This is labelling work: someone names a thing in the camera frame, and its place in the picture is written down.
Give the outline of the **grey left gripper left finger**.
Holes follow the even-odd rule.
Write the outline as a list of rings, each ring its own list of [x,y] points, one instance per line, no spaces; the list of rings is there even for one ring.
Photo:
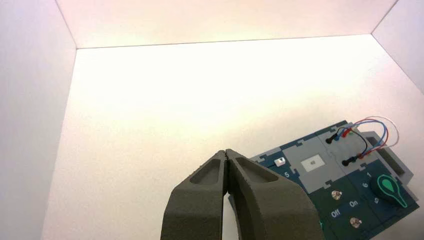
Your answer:
[[[224,150],[219,150],[172,190],[160,238],[222,239],[223,200],[227,191],[227,157]]]

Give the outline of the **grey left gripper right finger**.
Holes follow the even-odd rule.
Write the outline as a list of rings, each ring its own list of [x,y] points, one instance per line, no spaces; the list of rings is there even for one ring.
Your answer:
[[[318,211],[301,186],[226,150],[228,193],[240,240],[323,240]]]

